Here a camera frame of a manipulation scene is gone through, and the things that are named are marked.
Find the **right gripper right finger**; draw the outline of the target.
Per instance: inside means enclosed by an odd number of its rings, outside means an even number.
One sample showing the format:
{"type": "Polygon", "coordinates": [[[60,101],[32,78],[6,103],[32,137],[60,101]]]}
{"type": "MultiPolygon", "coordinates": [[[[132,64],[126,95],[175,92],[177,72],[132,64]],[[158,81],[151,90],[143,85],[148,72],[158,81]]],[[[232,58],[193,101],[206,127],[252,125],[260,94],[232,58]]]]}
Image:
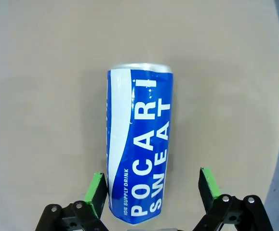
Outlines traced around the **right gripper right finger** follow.
{"type": "Polygon", "coordinates": [[[225,224],[238,231],[271,231],[271,222],[261,199],[247,195],[242,200],[222,194],[209,168],[199,171],[198,188],[206,214],[195,231],[220,231],[225,224]]]}

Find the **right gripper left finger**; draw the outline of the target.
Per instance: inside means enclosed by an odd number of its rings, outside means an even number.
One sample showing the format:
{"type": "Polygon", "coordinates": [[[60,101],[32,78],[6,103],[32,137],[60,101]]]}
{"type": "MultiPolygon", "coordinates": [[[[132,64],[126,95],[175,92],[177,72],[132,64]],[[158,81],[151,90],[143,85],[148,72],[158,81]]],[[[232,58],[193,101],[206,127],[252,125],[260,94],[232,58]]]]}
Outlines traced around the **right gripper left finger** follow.
{"type": "Polygon", "coordinates": [[[107,231],[101,221],[107,198],[107,183],[104,173],[95,173],[84,200],[75,201],[66,207],[49,204],[39,219],[37,231],[107,231]]]}

